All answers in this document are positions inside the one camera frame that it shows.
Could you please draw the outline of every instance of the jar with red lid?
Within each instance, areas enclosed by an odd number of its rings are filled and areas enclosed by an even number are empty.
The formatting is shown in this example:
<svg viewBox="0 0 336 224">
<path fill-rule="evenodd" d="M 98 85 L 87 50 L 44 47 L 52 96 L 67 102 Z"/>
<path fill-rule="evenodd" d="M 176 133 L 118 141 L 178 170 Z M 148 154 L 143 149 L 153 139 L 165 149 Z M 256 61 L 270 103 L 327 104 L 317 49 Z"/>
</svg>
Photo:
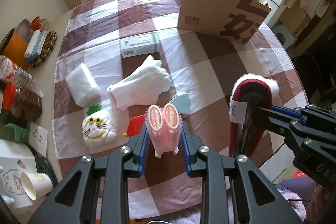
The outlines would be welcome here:
<svg viewBox="0 0 336 224">
<path fill-rule="evenodd" d="M 2 107 L 16 118 L 34 122 L 42 114 L 42 99 L 28 88 L 9 82 L 3 93 Z"/>
</svg>

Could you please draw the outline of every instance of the white paper cup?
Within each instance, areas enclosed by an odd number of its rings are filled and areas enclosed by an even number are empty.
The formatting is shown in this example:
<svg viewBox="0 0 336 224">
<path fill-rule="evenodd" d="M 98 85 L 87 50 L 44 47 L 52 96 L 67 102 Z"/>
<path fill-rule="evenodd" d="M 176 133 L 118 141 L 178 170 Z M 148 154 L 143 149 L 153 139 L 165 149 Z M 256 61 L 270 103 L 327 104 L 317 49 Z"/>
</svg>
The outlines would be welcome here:
<svg viewBox="0 0 336 224">
<path fill-rule="evenodd" d="M 27 196 L 36 200 L 49 193 L 53 189 L 51 179 L 45 173 L 25 173 L 20 174 L 21 182 Z"/>
</svg>

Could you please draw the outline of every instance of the washing machine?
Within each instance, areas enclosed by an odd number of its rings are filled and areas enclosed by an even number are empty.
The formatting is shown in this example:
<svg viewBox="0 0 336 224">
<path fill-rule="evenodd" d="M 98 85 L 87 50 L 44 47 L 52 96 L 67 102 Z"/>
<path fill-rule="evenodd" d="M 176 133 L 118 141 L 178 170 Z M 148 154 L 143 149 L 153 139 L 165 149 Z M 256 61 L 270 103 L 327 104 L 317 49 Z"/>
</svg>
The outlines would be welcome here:
<svg viewBox="0 0 336 224">
<path fill-rule="evenodd" d="M 285 50 L 287 50 L 297 40 L 297 36 L 291 35 L 289 31 L 286 29 L 286 27 L 281 23 L 276 24 L 272 28 L 272 32 L 278 38 L 278 40 L 280 41 L 281 45 L 284 47 Z"/>
</svg>

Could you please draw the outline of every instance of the tablecloth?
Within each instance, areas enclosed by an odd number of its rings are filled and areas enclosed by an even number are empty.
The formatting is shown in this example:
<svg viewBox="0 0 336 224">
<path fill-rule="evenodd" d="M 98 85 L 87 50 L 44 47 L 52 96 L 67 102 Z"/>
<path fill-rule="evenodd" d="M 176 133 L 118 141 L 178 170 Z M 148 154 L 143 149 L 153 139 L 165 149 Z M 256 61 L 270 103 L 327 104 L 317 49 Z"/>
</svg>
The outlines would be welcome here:
<svg viewBox="0 0 336 224">
<path fill-rule="evenodd" d="M 171 75 L 172 88 L 159 96 L 163 106 L 179 93 L 187 93 L 191 113 L 185 120 L 191 133 L 203 144 L 227 155 L 230 122 L 228 102 L 235 81 L 252 72 L 278 81 L 275 104 L 304 107 L 307 103 L 300 79 L 272 31 L 263 23 L 246 45 L 206 34 L 178 30 L 181 0 L 91 0 L 75 8 L 68 23 L 54 75 L 53 136 L 62 174 L 65 175 L 83 156 L 109 155 L 127 143 L 123 137 L 131 117 L 144 113 L 147 106 L 129 107 L 116 113 L 106 88 L 130 75 L 146 55 L 122 59 L 119 39 L 156 32 L 163 67 Z M 101 102 L 112 115 L 118 138 L 115 142 L 90 150 L 84 145 L 81 124 L 87 109 L 75 105 L 65 77 L 85 63 L 101 89 L 93 102 Z M 260 166 L 282 145 L 283 138 L 265 132 L 252 157 Z M 201 180 L 184 172 L 181 153 L 154 156 L 151 146 L 147 167 L 141 179 L 129 179 L 131 219 L 151 217 L 188 208 L 201 201 Z M 98 199 L 97 214 L 101 204 Z"/>
</svg>

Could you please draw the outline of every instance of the white paper with drawing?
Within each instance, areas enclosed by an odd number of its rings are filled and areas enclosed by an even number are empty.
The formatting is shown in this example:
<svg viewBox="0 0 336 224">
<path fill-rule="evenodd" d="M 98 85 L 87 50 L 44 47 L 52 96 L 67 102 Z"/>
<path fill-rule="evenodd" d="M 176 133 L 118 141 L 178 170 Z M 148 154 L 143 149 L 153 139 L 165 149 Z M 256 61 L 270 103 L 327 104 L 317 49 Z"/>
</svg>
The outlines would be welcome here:
<svg viewBox="0 0 336 224">
<path fill-rule="evenodd" d="M 47 136 L 47 130 L 33 122 L 30 124 L 29 144 L 45 157 L 47 157 Z"/>
</svg>

